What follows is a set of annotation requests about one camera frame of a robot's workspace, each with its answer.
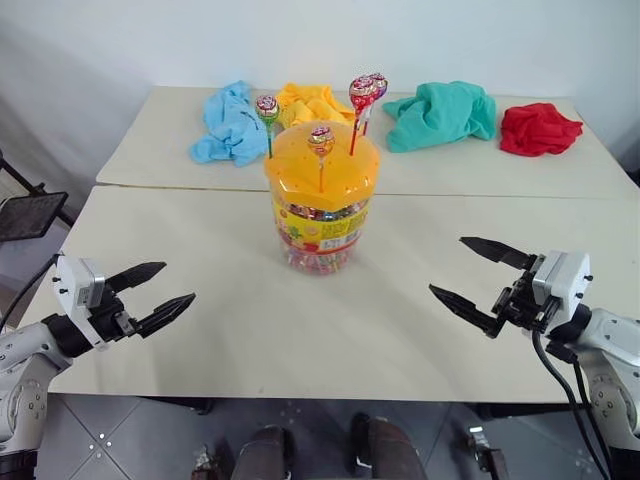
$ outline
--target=blue cloth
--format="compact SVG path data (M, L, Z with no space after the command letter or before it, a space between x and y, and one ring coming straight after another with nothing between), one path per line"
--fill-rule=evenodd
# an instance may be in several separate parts
M249 85L227 85L204 104L209 133L189 150L198 163L233 160L244 167L267 151L267 128L249 104Z
M496 102L471 83L423 83L415 97L382 108L396 119L387 135L394 153L457 142L469 135L483 140L496 136Z

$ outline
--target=candy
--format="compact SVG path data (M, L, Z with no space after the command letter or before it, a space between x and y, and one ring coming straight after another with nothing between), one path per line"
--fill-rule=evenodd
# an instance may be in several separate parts
M356 78L349 86L349 97L356 110L356 117L376 100L378 86L376 82L367 75Z
M319 126L314 128L309 135L307 145L319 157L324 158L331 153L336 139L329 127Z
M318 155L320 165L318 186L320 193L324 191L324 157L331 153L335 143L336 139L333 136L333 132L329 127L325 127L324 125L314 128L307 139L308 147L313 153Z
M267 127L267 142L269 144L269 158L273 158L271 148L272 127L280 114L280 106L273 95L260 95L256 98L256 113Z
M305 218L308 220L315 220L319 222L335 222L338 220L343 220L348 218L356 213L360 212L368 203L368 199L362 200L360 202L348 205L336 212L328 212L324 210L317 210L315 208L306 207L302 205L295 205L293 203L282 203L283 207L287 210L287 212L296 215L301 218ZM315 227L313 225L308 225L305 227L307 230L309 228L316 229L316 232L322 231L321 228ZM291 245L290 241L288 242L285 238L282 230L279 230L280 236L282 238L282 248L285 252L285 257L287 258L287 262L300 270L303 270L307 273L315 273L315 274L329 274L340 270L349 259L351 255L351 249L346 248L344 250L340 250L338 252L333 253L313 253L307 250L300 248L299 246Z
M376 84L376 87L378 88L376 90L375 99L380 100L384 96L384 94L387 93L387 86L389 85L389 82L381 73L372 73L371 75L369 75L369 78L373 80L373 82Z
M356 110L356 119L353 122L353 133L351 134L351 148L349 155L353 156L353 149L356 145L356 132L360 127L360 116L362 112L373 105L378 94L378 85L370 75L356 78L349 86L349 98Z
M273 123L280 113L278 101L273 95L260 95L256 99L256 112L265 124Z
M384 94L387 93L387 86L389 85L389 82L387 82L387 79L384 78L384 75L382 75L381 73L372 73L371 75L369 75L369 78L373 80L373 83L377 87L374 101L380 100L384 96ZM364 128L362 129L363 136L367 134L367 128L369 127L369 118L371 118L372 110L373 103L371 103L371 105L369 105L364 112Z

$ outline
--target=black cable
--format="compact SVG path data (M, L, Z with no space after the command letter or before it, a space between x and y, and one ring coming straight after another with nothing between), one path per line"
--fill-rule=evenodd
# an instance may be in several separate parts
M33 287L33 285L38 281L38 279L41 276L47 273L47 270L51 268L51 265L54 265L56 263L56 260L58 259L58 257L59 257L59 254L57 253L55 255L52 255L51 258L47 260L47 262L42 266L42 268L38 270L33 277L31 277L31 279L27 282L27 284L24 287L22 287L22 290L20 290L18 294L15 297L13 297L13 300L11 300L11 303L9 304L7 311L2 316L2 319L0 319L0 332L2 332L2 329L4 328L4 326L7 323L7 320L9 319L9 316L11 315L13 310L16 308L16 306L18 305L22 297L24 297L24 294L27 293L31 287Z
M589 454L593 458L593 461L595 462L596 467L598 467L598 470L600 471L602 478L604 478L605 480L609 480L609 475L607 475L606 470L602 466L602 463L600 462L600 458L596 455L596 451L593 448L593 445L591 444L591 440L589 439L589 436L587 435L587 429L585 428L584 422L582 421L582 417L580 416L580 409L578 407L578 402L576 402L576 397L573 394L573 390L571 389L567 381L564 379L562 374L558 370L556 370L556 367L554 367L553 364L549 361L549 358L547 357L547 354L542 348L542 344L540 342L540 332L537 332L537 331L531 332L531 339L533 340L533 348L538 354L538 358L540 358L540 361L542 362L542 364L553 376L553 378L557 380L557 382L560 384L560 386L564 390L564 393L567 395L567 399L569 400L571 411L573 412L573 416L576 420L576 424L578 425L578 429L580 430L580 435L582 435L582 439L584 440L584 443L587 446L587 450L589 451Z
M580 362L575 362L573 364L573 371L576 374L576 382L578 383L578 391L580 392L580 399L582 400L582 405L584 405L584 408L587 411L587 417L589 417L589 423L591 424L591 428L596 434L598 445L600 445L600 450L602 450L602 454L604 455L604 460L607 464L607 468L611 472L613 470L611 469L611 455L609 455L609 447L604 441L604 437L602 436L600 427L598 426L596 419L593 416L593 409L591 407L591 403L589 402L589 397L587 397L587 390L584 386L584 379L582 378L582 370L580 370Z

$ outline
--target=white table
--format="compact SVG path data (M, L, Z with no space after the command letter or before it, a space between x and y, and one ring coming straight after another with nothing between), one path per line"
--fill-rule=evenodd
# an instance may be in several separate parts
M155 87L97 181L128 186L267 190L262 161L236 168L232 162L199 165L189 158L189 147L206 133L202 109L214 92L210 88ZM385 100L409 95L389 93ZM336 96L350 104L344 92ZM541 101L519 97L496 100L498 125L506 108ZM567 100L542 101L553 101L568 118L580 119ZM382 151L377 194L556 198L634 195L634 185L586 125L583 135L563 155L527 158L499 150L498 139L474 138L391 154L385 136L393 124L377 105L369 134Z
M197 299L143 341L91 352L53 391L165 396L565 401L529 341L497 340L427 290L452 289L488 311L520 272L457 241L494 238L530 253L591 254L590 306L640 314L638 204L546 198L378 196L357 255L313 277L281 258L269 194L96 187L64 250L107 274L168 267L123 292L137 318L169 298ZM44 282L25 323L60 307Z

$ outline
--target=red cloth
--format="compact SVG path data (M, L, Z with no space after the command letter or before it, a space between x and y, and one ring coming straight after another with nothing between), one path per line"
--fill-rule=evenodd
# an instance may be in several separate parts
M551 103L533 103L504 112L500 148L527 157L557 155L578 135L582 135L582 122L566 119Z

